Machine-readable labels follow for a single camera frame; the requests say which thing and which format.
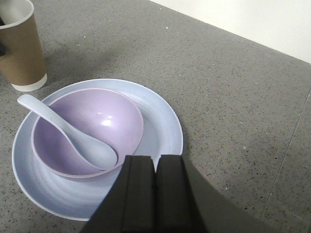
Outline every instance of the bowl rim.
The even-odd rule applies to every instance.
[[[140,111],[140,109],[138,108],[138,106],[134,103],[134,101],[129,98],[128,96],[126,96],[125,94],[123,93],[120,93],[118,91],[115,91],[115,90],[110,90],[110,89],[106,89],[106,88],[99,88],[99,87],[96,87],[96,88],[92,88],[92,87],[89,87],[89,88],[82,88],[82,89],[78,89],[78,90],[74,90],[74,91],[71,91],[71,92],[68,92],[58,98],[56,98],[55,100],[53,100],[50,104],[48,104],[47,106],[51,106],[53,105],[55,102],[59,101],[60,99],[64,98],[65,96],[68,96],[70,94],[73,94],[73,93],[76,93],[76,92],[81,92],[81,91],[86,91],[86,90],[104,90],[104,91],[109,91],[109,92],[114,92],[120,96],[123,96],[124,98],[126,98],[128,101],[131,102],[131,104],[136,108],[137,112],[138,112],[138,115],[139,115],[139,118],[140,118],[140,122],[141,122],[141,129],[140,129],[140,135],[139,135],[139,143],[137,144],[137,146],[134,148],[133,152],[129,153],[129,154],[134,154],[135,151],[137,150],[137,148],[139,147],[140,145],[140,142],[142,140],[142,136],[143,136],[143,131],[144,131],[144,120],[143,120],[143,116],[142,116],[142,113]],[[40,116],[37,116],[35,122],[34,122],[34,125],[32,127],[32,131],[31,131],[31,147],[32,147],[32,150],[35,154],[35,157],[39,160],[39,162],[41,164],[43,164],[48,170],[50,170],[51,172],[59,175],[59,176],[62,176],[62,177],[65,177],[65,178],[70,178],[70,179],[87,179],[87,178],[94,178],[94,177],[97,177],[97,176],[101,176],[101,175],[104,175],[110,171],[113,171],[114,169],[118,168],[119,166],[121,166],[123,164],[123,162],[120,162],[119,163],[119,159],[116,163],[115,166],[113,166],[112,168],[110,169],[107,169],[107,170],[99,170],[98,168],[96,168],[95,166],[93,166],[92,164],[90,164],[88,161],[86,161],[86,163],[90,164],[91,166],[93,166],[95,169],[98,170],[98,172],[96,173],[93,173],[93,174],[88,174],[88,175],[73,175],[73,174],[67,174],[67,173],[64,173],[64,172],[61,172],[61,171],[58,171],[58,170],[55,170],[54,168],[52,168],[51,166],[49,166],[48,164],[46,164],[42,159],[41,157],[39,156],[36,148],[35,148],[35,139],[34,139],[34,133],[35,133],[35,129],[36,129],[36,126],[37,126],[37,123],[38,121],[41,119],[42,117]]]

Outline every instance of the white wall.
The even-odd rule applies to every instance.
[[[311,63],[311,0],[151,0]]]

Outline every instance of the white cup base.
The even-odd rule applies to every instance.
[[[37,90],[39,88],[41,88],[45,82],[47,81],[48,79],[48,76],[47,74],[45,74],[43,76],[42,79],[40,79],[38,82],[36,83],[33,83],[33,84],[30,84],[30,85],[23,85],[23,86],[20,86],[20,85],[15,85],[15,84],[12,84],[12,86],[17,90],[17,91],[23,91],[23,92],[27,92],[27,91],[34,91],[34,90]]]

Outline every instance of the white spoon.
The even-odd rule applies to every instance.
[[[107,170],[117,163],[116,152],[109,145],[73,127],[37,98],[22,95],[17,101],[55,126],[76,152],[92,166]]]

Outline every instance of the granite surface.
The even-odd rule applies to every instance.
[[[182,124],[187,156],[249,215],[282,232],[307,232],[311,65],[153,2],[33,0],[48,81],[116,78],[161,95]],[[79,232],[84,222],[32,203],[11,166],[28,111],[0,74],[0,232]]]

